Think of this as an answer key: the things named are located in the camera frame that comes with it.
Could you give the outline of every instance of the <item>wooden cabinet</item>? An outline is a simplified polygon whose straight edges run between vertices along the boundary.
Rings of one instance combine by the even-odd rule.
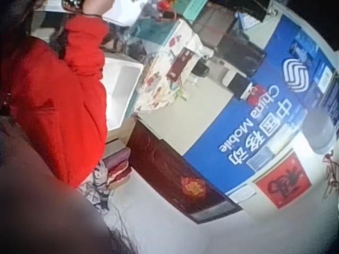
[[[191,214],[229,200],[139,121],[128,147],[131,148],[130,163],[134,169],[168,202],[197,223],[200,221]],[[230,204],[239,210],[232,201]]]

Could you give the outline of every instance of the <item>white box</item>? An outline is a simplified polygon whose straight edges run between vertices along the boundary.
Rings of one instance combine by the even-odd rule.
[[[105,53],[101,82],[107,92],[106,118],[109,131],[121,126],[143,69],[141,63],[128,56]]]

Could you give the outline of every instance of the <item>mobile phone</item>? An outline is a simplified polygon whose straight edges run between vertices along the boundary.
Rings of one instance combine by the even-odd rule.
[[[85,0],[61,0],[62,7],[69,12],[81,12]]]

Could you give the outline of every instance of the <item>red jacket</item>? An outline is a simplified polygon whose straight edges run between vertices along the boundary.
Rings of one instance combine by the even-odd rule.
[[[0,105],[8,102],[54,175],[77,187],[104,151],[106,92],[99,81],[104,65],[99,47],[108,27],[98,18],[77,16],[66,30],[64,60],[34,37],[25,41],[25,54],[17,49],[2,59]]]

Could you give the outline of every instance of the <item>china mobile logo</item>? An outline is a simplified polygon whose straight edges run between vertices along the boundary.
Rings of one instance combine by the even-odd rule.
[[[283,71],[285,82],[293,92],[301,93],[308,89],[308,70],[298,59],[287,59],[283,64]]]

